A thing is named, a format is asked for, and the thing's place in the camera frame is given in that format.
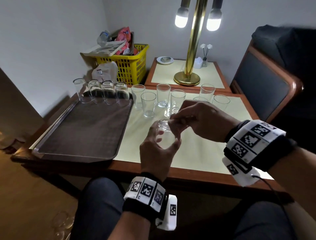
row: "cable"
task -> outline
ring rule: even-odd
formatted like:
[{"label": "cable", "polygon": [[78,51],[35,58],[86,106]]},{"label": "cable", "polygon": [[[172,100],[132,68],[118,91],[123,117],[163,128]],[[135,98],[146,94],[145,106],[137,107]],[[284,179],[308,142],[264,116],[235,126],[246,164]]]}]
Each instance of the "cable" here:
[{"label": "cable", "polygon": [[281,201],[281,199],[279,198],[279,195],[277,194],[277,192],[271,187],[271,185],[265,180],[265,179],[263,179],[263,178],[261,178],[261,177],[259,177],[259,176],[257,176],[257,175],[251,175],[253,178],[259,178],[261,181],[263,181],[266,185],[268,185],[268,187],[271,189],[271,191],[274,193],[274,195],[276,196],[276,198],[277,198],[277,200],[278,200],[278,202],[279,202],[279,204],[280,204],[280,206],[281,206],[281,208],[282,208],[282,210],[283,210],[283,212],[284,212],[284,214],[285,214],[285,216],[286,216],[286,219],[287,219],[287,221],[289,222],[289,225],[290,225],[290,228],[291,228],[291,231],[292,231],[292,233],[293,233],[293,235],[296,237],[296,239],[298,239],[297,238],[297,235],[296,235],[296,232],[295,232],[295,230],[294,230],[294,227],[293,227],[293,225],[292,225],[292,223],[291,223],[291,220],[290,220],[290,218],[289,218],[289,216],[288,216],[288,213],[286,212],[286,210],[285,210],[285,208],[284,208],[284,206],[283,206],[283,204],[282,204],[282,201]]}]

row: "white saucer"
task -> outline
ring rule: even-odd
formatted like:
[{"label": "white saucer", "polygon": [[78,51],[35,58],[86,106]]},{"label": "white saucer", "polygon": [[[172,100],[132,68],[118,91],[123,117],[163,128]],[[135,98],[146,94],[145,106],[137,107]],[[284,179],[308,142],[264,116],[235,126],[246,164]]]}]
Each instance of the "white saucer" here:
[{"label": "white saucer", "polygon": [[162,64],[162,65],[168,65],[168,64],[170,64],[170,63],[173,63],[173,58],[171,58],[170,62],[162,62],[160,59],[163,58],[163,57],[165,57],[165,56],[158,57],[158,58],[157,58],[157,62],[160,63],[160,64]]}]

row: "plastic bottle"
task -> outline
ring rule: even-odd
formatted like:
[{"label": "plastic bottle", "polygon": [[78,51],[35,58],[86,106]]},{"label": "plastic bottle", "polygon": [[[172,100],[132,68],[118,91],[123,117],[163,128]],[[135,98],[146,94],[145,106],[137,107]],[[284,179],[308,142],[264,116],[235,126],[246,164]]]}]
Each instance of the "plastic bottle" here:
[{"label": "plastic bottle", "polygon": [[97,43],[101,47],[105,47],[106,43],[108,42],[109,36],[110,36],[110,33],[108,31],[101,32],[100,36],[97,39]]}]

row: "jeans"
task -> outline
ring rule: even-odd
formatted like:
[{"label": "jeans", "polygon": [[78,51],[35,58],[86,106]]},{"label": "jeans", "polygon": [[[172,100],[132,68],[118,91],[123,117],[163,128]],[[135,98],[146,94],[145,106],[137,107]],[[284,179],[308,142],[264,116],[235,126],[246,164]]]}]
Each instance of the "jeans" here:
[{"label": "jeans", "polygon": [[[78,201],[70,240],[108,239],[121,216],[123,203],[123,195],[112,180],[98,178],[90,181]],[[233,239],[295,240],[296,238],[292,235],[290,225],[279,205],[257,202],[241,217]]]}]

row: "plastic basket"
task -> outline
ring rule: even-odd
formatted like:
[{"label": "plastic basket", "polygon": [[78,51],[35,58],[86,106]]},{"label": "plastic basket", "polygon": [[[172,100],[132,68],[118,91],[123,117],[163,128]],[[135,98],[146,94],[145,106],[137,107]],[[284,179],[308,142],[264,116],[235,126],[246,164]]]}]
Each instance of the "plastic basket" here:
[{"label": "plastic basket", "polygon": [[134,44],[134,47],[140,51],[135,56],[113,55],[111,57],[94,57],[97,64],[114,61],[118,66],[117,80],[126,82],[130,85],[139,84],[146,73],[146,52],[149,49],[148,44]]}]

